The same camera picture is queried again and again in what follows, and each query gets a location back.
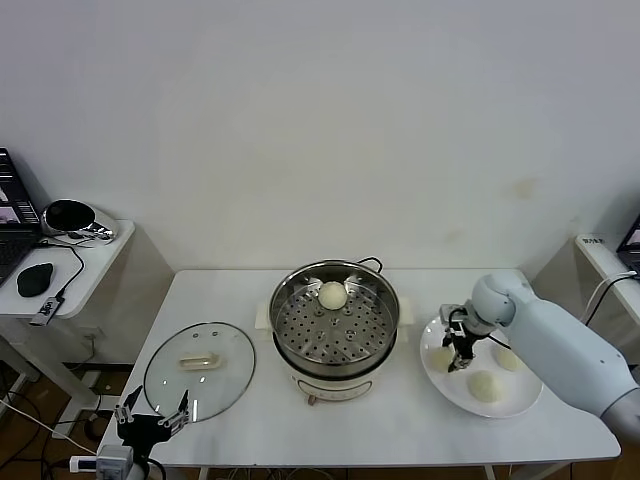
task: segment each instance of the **white wall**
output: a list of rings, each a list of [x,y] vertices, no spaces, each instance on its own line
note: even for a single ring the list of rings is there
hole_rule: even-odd
[[[640,205],[639,5],[5,1],[0,143],[173,269],[535,273]]]

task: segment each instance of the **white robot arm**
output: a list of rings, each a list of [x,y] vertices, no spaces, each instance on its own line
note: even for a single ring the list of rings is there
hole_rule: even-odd
[[[640,443],[640,386],[623,356],[569,312],[536,297],[515,271],[482,277],[464,312],[471,345],[501,330],[514,353],[561,400]],[[468,364],[456,357],[450,369]]]

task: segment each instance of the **wooden floor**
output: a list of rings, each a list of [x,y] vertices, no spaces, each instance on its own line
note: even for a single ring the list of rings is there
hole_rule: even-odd
[[[96,385],[100,393],[119,394],[126,383],[128,374],[126,373],[103,373]],[[38,409],[41,420],[44,423],[52,424],[62,412],[69,397],[47,378],[42,377],[34,384],[28,384],[22,393]],[[38,412],[34,406],[30,405],[27,399],[16,399],[15,406],[25,412],[36,416]],[[106,428],[106,420],[96,422],[97,430]],[[29,461],[11,462],[0,469],[0,480],[38,480],[40,474],[39,459],[44,451],[44,457],[49,463],[69,458],[71,455],[82,454],[74,445],[64,440],[54,440],[44,429],[38,432],[38,426],[22,418],[18,414],[9,412],[0,421],[0,465],[14,455],[25,443],[37,432],[35,440],[19,455],[18,458]],[[83,424],[74,426],[71,437],[78,443],[91,449],[97,448],[98,444],[89,440],[83,431]],[[640,447],[622,445],[623,454],[621,457],[601,462],[582,462],[573,465],[573,472],[566,467],[555,474],[547,477],[549,480],[640,480]],[[328,472],[335,480],[484,480],[486,477],[481,467],[464,468],[388,468],[388,469],[328,469]],[[498,480],[508,478],[508,466],[495,467]],[[270,473],[265,469],[251,469],[250,478],[246,469],[235,472],[234,480],[287,480],[291,470],[273,471]],[[189,480],[198,478],[197,469],[184,469],[184,473]],[[209,479],[227,479],[233,473],[232,470],[212,469]],[[303,469],[293,473],[288,480],[326,480],[328,477],[320,472]],[[55,480],[94,480],[94,474],[71,474],[68,469],[54,469]]]

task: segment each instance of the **white table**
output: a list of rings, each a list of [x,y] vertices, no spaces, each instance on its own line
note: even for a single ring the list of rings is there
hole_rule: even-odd
[[[602,278],[622,273],[629,268],[616,255],[616,248],[623,235],[589,234],[576,237],[576,245],[593,268]],[[622,306],[633,320],[640,324],[640,283],[633,281],[618,282],[611,291],[615,293]]]
[[[385,270],[408,297],[416,324],[398,343],[367,395],[343,403],[306,399],[282,368],[272,341],[254,329],[256,307],[268,300],[284,271],[183,271],[176,275],[129,377],[124,396],[141,385],[156,349],[200,322],[237,325],[251,337],[256,371],[229,410],[187,425],[153,458],[167,466],[452,466],[554,463],[520,469],[513,478],[542,478],[566,462],[619,455],[615,437],[596,417],[561,402],[548,389],[524,415],[475,416],[431,384],[418,339],[441,303],[462,303],[475,281],[493,270]],[[153,413],[141,395],[134,413]],[[121,444],[115,421],[102,444]]]
[[[73,317],[87,303],[135,230],[131,221],[118,220],[118,224],[120,226],[118,236],[108,245],[95,248],[76,247],[76,252],[84,260],[85,268],[67,287],[64,294],[65,302],[52,321]],[[17,276],[25,268],[41,263],[54,265],[49,289],[36,297],[21,297],[16,284]],[[67,409],[60,417],[61,422],[74,420],[80,410],[96,407],[98,396],[89,387],[93,386],[99,372],[87,372],[82,381],[79,380],[58,360],[55,345],[42,342],[41,339],[34,338],[32,335],[33,329],[47,327],[30,326],[28,319],[31,319],[46,298],[55,295],[79,268],[80,262],[67,248],[36,249],[29,253],[0,287],[0,335],[20,355],[71,396]],[[101,408],[113,408],[117,398],[110,397],[103,397]],[[56,427],[56,431],[66,434],[72,426],[71,423],[65,423]]]

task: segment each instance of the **steamed bun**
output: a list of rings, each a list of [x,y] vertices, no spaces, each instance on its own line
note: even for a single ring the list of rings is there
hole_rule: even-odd
[[[339,310],[347,303],[347,290],[342,283],[327,282],[318,291],[318,301],[327,310]]]

